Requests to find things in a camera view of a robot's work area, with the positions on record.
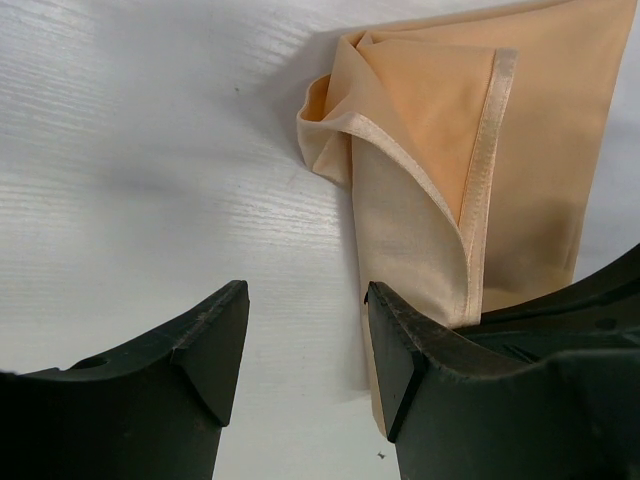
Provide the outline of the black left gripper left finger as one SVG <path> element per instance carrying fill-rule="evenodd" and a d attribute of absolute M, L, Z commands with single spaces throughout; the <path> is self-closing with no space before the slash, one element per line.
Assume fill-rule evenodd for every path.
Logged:
<path fill-rule="evenodd" d="M 71 368 L 1 376 L 5 479 L 209 479 L 229 424 L 248 285 Z"/>

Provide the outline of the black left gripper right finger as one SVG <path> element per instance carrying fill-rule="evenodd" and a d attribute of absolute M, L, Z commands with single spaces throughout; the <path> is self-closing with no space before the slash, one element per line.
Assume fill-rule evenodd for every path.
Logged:
<path fill-rule="evenodd" d="M 633 302 L 455 331 L 383 283 L 365 300 L 402 478 L 638 477 Z"/>

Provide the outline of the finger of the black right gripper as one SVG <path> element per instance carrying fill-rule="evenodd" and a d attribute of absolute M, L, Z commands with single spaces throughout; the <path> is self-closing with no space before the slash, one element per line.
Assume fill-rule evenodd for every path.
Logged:
<path fill-rule="evenodd" d="M 583 280 L 484 313 L 457 333 L 495 353 L 536 363 L 574 350 L 639 348 L 639 248 Z"/>

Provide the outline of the peach cloth napkin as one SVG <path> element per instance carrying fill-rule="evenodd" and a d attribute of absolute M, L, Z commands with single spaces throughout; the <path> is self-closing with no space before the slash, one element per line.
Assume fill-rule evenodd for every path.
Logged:
<path fill-rule="evenodd" d="M 342 35 L 297 115 L 362 287 L 451 328 L 568 286 L 636 3 L 520 1 Z"/>

